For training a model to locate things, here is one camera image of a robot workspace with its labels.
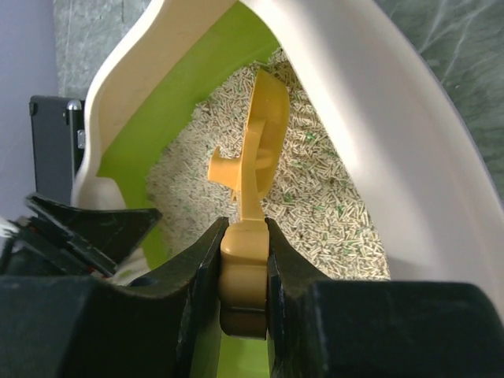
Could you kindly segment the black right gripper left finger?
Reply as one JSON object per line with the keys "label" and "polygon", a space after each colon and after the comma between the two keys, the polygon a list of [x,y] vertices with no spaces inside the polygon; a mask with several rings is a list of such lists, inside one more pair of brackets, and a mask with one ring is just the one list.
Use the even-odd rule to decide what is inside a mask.
{"label": "black right gripper left finger", "polygon": [[92,276],[1,278],[4,377],[215,377],[228,220],[122,287]]}

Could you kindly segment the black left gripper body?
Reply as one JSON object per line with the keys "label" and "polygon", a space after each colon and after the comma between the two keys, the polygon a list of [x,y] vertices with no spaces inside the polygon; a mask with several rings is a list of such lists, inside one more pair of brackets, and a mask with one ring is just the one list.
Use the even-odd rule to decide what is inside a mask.
{"label": "black left gripper body", "polygon": [[78,209],[36,193],[24,203],[35,215],[1,226],[2,275],[114,276],[161,219],[154,208]]}

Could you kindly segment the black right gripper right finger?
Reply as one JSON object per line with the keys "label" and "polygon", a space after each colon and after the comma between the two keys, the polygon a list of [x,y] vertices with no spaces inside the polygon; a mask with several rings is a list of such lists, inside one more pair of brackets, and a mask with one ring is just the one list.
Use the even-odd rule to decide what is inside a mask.
{"label": "black right gripper right finger", "polygon": [[503,325],[478,287],[333,280],[267,225],[271,376],[502,376]]}

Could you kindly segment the orange plastic litter scoop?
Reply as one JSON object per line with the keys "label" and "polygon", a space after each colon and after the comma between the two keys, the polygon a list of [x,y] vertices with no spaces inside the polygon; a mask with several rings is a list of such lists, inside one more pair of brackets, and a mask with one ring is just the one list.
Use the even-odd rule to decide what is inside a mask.
{"label": "orange plastic litter scoop", "polygon": [[261,200],[269,193],[289,123],[287,87],[258,71],[250,97],[241,154],[221,156],[215,149],[208,179],[226,186],[237,201],[239,219],[220,242],[220,327],[229,336],[265,339],[269,229]]}

